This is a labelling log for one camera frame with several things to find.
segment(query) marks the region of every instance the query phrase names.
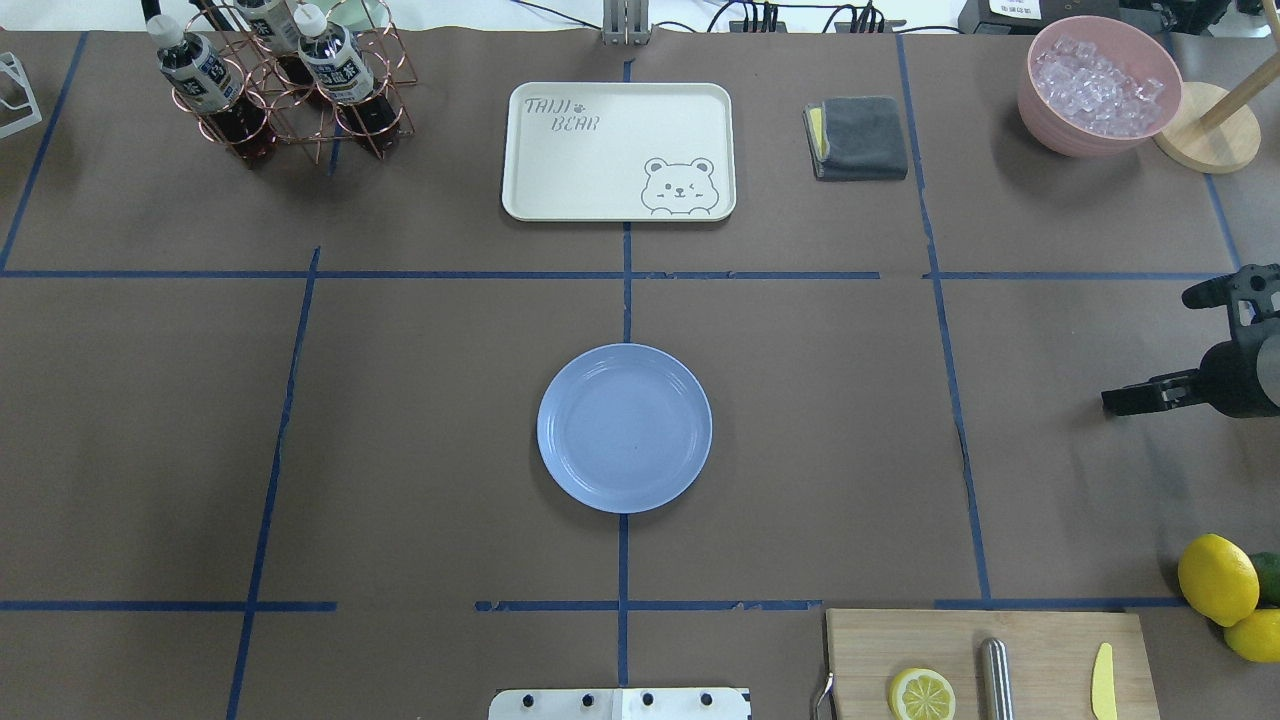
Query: lime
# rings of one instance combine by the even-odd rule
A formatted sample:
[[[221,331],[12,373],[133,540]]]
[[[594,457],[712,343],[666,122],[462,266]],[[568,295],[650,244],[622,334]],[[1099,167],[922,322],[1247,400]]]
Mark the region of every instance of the lime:
[[[956,693],[938,673],[909,667],[890,683],[888,706],[897,720],[951,720],[956,714]]]
[[[1249,561],[1258,571],[1258,597],[1267,605],[1280,605],[1280,553],[1254,552]]]
[[[1178,561],[1178,584],[1193,609],[1230,628],[1258,606],[1258,573],[1244,551],[1221,536],[1192,541]]]
[[[1280,610],[1254,610],[1222,630],[1226,644],[1252,662],[1280,662]]]

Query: bear face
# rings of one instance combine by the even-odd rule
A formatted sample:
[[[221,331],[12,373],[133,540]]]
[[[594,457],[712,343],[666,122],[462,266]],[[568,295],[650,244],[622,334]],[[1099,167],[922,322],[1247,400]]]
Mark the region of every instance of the bear face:
[[[649,182],[640,193],[640,201],[653,215],[710,215],[719,202],[719,192],[712,183],[716,168],[705,158],[685,164],[667,163],[662,158],[646,160]]]

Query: soda bottle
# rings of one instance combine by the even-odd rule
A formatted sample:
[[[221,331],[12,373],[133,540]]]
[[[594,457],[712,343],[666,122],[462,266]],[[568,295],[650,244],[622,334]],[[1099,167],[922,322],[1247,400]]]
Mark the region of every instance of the soda bottle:
[[[302,33],[293,22],[293,0],[234,0],[236,10],[248,23],[259,41],[275,58],[280,72],[293,85],[311,87],[315,78],[298,59],[298,40]]]
[[[302,31],[298,56],[338,104],[356,142],[383,156],[396,146],[399,117],[387,95],[378,91],[378,79],[361,58],[355,36],[348,28],[326,20],[324,10],[315,5],[298,5],[293,20]]]
[[[147,33],[160,47],[160,72],[204,122],[218,128],[237,155],[253,165],[275,152],[278,138],[266,110],[242,92],[243,83],[207,40],[183,32],[169,15],[147,20]]]

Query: blue tape line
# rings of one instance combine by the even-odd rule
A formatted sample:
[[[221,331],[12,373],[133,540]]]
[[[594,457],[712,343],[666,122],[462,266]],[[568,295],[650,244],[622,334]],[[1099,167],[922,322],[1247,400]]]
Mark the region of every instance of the blue tape line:
[[[1185,607],[1180,597],[1033,597],[937,600],[937,610],[1123,610],[1125,607]]]
[[[305,270],[3,270],[3,278],[69,279],[302,279]]]
[[[723,612],[763,610],[764,612],[803,612],[822,607],[820,600],[634,600],[635,612]]]
[[[248,662],[248,646],[253,635],[253,614],[257,594],[262,584],[262,566],[266,562],[266,543],[271,534],[271,514],[275,511],[275,492],[280,479],[280,466],[284,457],[284,436],[289,428],[293,413],[293,388],[297,382],[298,359],[302,355],[302,340],[307,334],[307,318],[311,315],[311,297],[316,286],[316,266],[320,264],[320,249],[311,252],[311,266],[307,269],[307,288],[302,293],[302,310],[298,314],[298,329],[293,338],[293,356],[289,360],[289,379],[284,386],[284,406],[280,410],[280,427],[275,433],[275,454],[271,457],[271,478],[266,483],[266,500],[262,503],[262,524],[257,530],[257,551],[253,553],[253,574],[248,582],[248,597],[244,601],[244,621],[241,625],[239,651],[236,655],[236,673],[232,675],[230,697],[227,701],[227,720],[236,720],[239,707],[241,688],[244,684],[244,666]]]
[[[18,228],[22,225],[22,217],[27,213],[27,202],[31,200],[31,191],[36,187],[36,178],[40,176],[40,168],[45,164],[45,152],[49,151],[49,143],[54,140],[54,129],[58,127],[58,119],[63,115],[63,105],[67,104],[67,94],[72,88],[72,79],[76,77],[76,69],[79,68],[79,59],[84,54],[84,44],[88,41],[88,32],[82,32],[79,42],[76,44],[76,53],[72,55],[72,64],[67,68],[67,77],[63,79],[63,90],[58,94],[58,102],[54,104],[54,111],[49,114],[49,124],[45,126],[45,136],[40,138],[40,147],[36,150],[36,160],[31,164],[31,172],[27,173],[27,184],[22,188],[22,197],[18,199],[18,209],[13,213],[13,222],[9,224],[9,237],[4,241],[4,249],[0,249],[0,270],[5,269],[9,264],[9,252],[13,251],[13,243],[18,238]]]
[[[334,281],[618,281],[618,272],[524,272],[524,270],[321,270],[320,279]]]
[[[622,342],[631,342],[631,223],[622,223]]]
[[[724,270],[724,272],[684,272],[664,273],[662,270],[648,270],[634,273],[640,281],[878,281],[877,272],[754,272],[754,270]]]
[[[1208,201],[1213,205],[1213,214],[1217,215],[1217,227],[1222,231],[1222,240],[1226,241],[1226,255],[1231,259],[1231,272],[1240,269],[1240,252],[1235,249],[1235,237],[1231,236],[1231,225],[1226,222],[1226,213],[1222,210],[1222,200],[1217,195],[1217,183],[1213,176],[1204,173],[1204,187],[1208,188]]]
[[[0,600],[0,612],[244,612],[241,601]],[[337,602],[260,602],[259,612],[334,612]]]
[[[338,113],[338,110],[334,109],[333,136],[335,138],[342,137],[342,126],[338,124],[338,115],[337,115],[337,113]],[[325,173],[329,177],[333,177],[333,174],[338,172],[338,152],[339,151],[342,151],[342,141],[340,140],[334,140],[333,141],[333,151],[329,152],[329,170]]]
[[[627,612],[631,601],[630,593],[631,570],[631,516],[626,512],[618,515],[618,687],[625,688],[628,683],[627,673]]]
[[[943,281],[1180,281],[1199,282],[1222,273],[929,273]]]
[[[476,612],[614,612],[613,600],[499,600],[477,602]]]
[[[938,331],[942,337],[942,359],[947,369],[947,389],[951,393],[951,415],[955,420],[956,434],[960,439],[960,455],[964,461],[964,486],[969,503],[969,532],[973,536],[973,555],[978,568],[978,588],[982,597],[991,597],[991,580],[987,575],[987,551],[982,543],[982,520],[978,518],[978,492],[973,484],[973,464],[969,459],[969,437],[964,427],[964,410],[960,407],[960,383],[956,379],[955,355],[951,351],[951,329],[947,325],[946,299],[942,295],[941,266],[938,264],[938,249],[933,237],[933,222],[929,219],[929,209],[924,202],[924,161],[920,158],[920,138],[915,127],[915,109],[911,104],[911,81],[906,69],[906,46],[901,35],[895,35],[897,44],[897,68],[902,77],[902,101],[906,108],[906,127],[911,137],[911,160],[915,164],[915,187],[920,196],[920,220],[924,223],[924,234],[928,238],[929,249],[929,275],[933,284],[933,304],[938,313]]]

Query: white bottle cap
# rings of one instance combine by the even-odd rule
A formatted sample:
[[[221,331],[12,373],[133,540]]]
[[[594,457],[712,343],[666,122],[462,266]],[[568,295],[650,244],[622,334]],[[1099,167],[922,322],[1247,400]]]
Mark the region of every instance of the white bottle cap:
[[[324,10],[307,4],[298,4],[298,9],[293,12],[293,22],[298,23],[298,29],[307,37],[320,37],[329,27]]]
[[[182,42],[182,26],[169,15],[156,15],[147,20],[147,33],[161,49]]]

